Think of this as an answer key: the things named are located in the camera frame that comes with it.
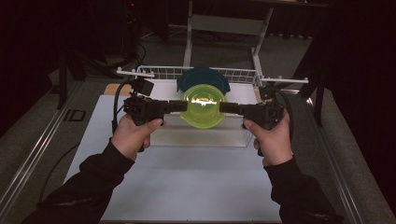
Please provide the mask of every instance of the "hand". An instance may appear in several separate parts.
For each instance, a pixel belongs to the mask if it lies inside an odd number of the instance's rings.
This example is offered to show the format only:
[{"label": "hand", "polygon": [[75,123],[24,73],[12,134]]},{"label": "hand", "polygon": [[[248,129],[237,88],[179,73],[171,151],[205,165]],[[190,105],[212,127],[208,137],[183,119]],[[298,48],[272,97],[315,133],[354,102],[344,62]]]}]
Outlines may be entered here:
[{"label": "hand", "polygon": [[149,135],[163,123],[162,119],[154,119],[141,126],[136,126],[131,116],[124,115],[111,138],[111,143],[126,158],[135,161],[137,151],[143,146],[149,147]]},{"label": "hand", "polygon": [[254,148],[262,151],[264,166],[278,165],[292,159],[289,122],[286,110],[282,120],[271,131],[264,130],[252,120],[244,120],[246,128],[256,136]]}]

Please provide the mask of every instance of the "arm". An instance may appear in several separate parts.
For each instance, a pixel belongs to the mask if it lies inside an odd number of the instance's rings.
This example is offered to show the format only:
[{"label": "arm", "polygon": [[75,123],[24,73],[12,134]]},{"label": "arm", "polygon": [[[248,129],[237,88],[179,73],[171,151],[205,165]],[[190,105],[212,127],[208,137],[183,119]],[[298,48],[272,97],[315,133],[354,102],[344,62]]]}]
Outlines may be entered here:
[{"label": "arm", "polygon": [[102,154],[87,158],[79,166],[80,172],[39,203],[22,223],[98,223],[113,189],[134,164],[137,151],[142,145],[149,147],[149,135],[162,122],[155,119],[136,127],[124,116]]},{"label": "arm", "polygon": [[245,126],[255,136],[254,147],[262,151],[262,164],[273,186],[271,197],[280,204],[282,223],[342,223],[323,193],[318,181],[304,175],[291,151],[289,114],[271,131],[251,120]]}]

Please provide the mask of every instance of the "person's left hand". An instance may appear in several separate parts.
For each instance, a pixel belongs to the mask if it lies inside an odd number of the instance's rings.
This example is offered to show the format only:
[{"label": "person's left hand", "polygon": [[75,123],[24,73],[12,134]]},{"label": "person's left hand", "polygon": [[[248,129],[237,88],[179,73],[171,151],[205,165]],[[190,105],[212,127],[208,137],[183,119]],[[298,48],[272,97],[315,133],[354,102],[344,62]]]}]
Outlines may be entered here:
[{"label": "person's left hand", "polygon": [[131,116],[124,115],[111,138],[111,143],[126,158],[135,161],[139,149],[149,147],[149,135],[163,123],[162,119],[154,119],[141,126],[136,126]]}]

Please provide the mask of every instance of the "black jacket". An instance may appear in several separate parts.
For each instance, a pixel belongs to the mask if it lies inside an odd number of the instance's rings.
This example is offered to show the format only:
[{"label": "black jacket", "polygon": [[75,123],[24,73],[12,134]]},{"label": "black jacket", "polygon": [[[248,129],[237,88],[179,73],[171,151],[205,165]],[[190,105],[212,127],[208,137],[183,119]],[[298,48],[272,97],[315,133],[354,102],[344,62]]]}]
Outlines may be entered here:
[{"label": "black jacket", "polygon": [[[60,188],[37,205],[22,223],[98,223],[113,189],[134,165],[109,143],[102,154],[90,156]],[[341,223],[318,181],[304,175],[294,160],[267,166],[273,185],[272,199],[281,205],[283,223]]]}]

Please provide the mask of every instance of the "green bowl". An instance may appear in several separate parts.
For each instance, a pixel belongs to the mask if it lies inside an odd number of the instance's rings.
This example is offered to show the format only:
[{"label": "green bowl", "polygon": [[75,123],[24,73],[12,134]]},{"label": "green bowl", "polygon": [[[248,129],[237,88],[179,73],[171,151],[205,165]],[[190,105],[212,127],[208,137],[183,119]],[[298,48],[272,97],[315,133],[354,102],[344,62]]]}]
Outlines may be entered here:
[{"label": "green bowl", "polygon": [[183,94],[188,102],[187,111],[180,116],[191,126],[208,129],[216,126],[224,118],[219,112],[219,103],[226,102],[224,94],[216,87],[200,84],[189,88]]}]

